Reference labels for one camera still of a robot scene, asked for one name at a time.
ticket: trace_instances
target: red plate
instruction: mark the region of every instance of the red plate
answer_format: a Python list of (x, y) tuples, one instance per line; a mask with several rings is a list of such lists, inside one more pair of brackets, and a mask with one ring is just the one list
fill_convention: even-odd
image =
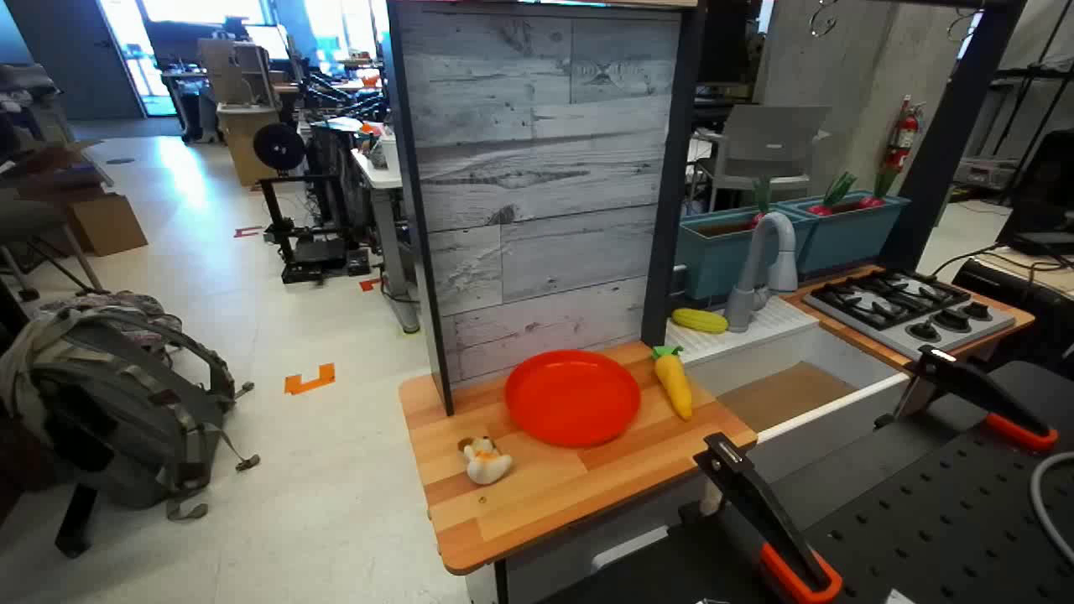
[(513, 427), (553, 447), (598, 447), (620, 436), (640, 406), (635, 375), (594, 354), (553, 348), (506, 375)]

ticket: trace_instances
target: red fire extinguisher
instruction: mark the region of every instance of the red fire extinguisher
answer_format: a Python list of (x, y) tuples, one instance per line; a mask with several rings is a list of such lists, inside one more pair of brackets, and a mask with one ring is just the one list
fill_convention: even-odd
[(879, 157), (875, 197), (884, 197), (892, 189), (892, 181), (905, 172), (917, 137), (921, 137), (921, 109), (911, 103), (911, 98), (902, 98), (898, 117)]

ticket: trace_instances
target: sink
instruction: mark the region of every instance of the sink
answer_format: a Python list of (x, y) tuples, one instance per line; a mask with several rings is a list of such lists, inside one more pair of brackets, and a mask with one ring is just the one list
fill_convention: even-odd
[(752, 459), (774, 481), (874, 432), (905, 374), (769, 299), (747, 331), (703, 336), (668, 324), (689, 375), (758, 432)]

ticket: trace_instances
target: gray backpack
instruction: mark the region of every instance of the gray backpack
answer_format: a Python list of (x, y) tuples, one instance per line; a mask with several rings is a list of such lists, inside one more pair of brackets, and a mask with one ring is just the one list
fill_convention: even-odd
[[(176, 369), (191, 366), (186, 354), (208, 366), (208, 385)], [(217, 440), (233, 447), (225, 413), (242, 394), (225, 358), (143, 294), (139, 304), (120, 294), (51, 304), (0, 358), (7, 415), (51, 447), (57, 477), (120, 507), (169, 500), (171, 520), (208, 513), (180, 500), (208, 488)]]

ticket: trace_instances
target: blue object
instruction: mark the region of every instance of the blue object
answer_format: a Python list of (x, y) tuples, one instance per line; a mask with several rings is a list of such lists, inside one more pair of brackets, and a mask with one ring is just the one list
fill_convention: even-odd
[(782, 210), (798, 220), (798, 236), (807, 238), (798, 248), (798, 276), (822, 276), (874, 262), (911, 200), (884, 197), (884, 209), (808, 216), (816, 205), (818, 197), (782, 205)]
[[(752, 209), (747, 210), (724, 209), (724, 210), (685, 218), (678, 225), (676, 264), (689, 267), (689, 294), (696, 301), (723, 301), (730, 294), (745, 264), (752, 218), (754, 218)], [(798, 258), (802, 258), (802, 246), (807, 246), (802, 220), (796, 220)]]

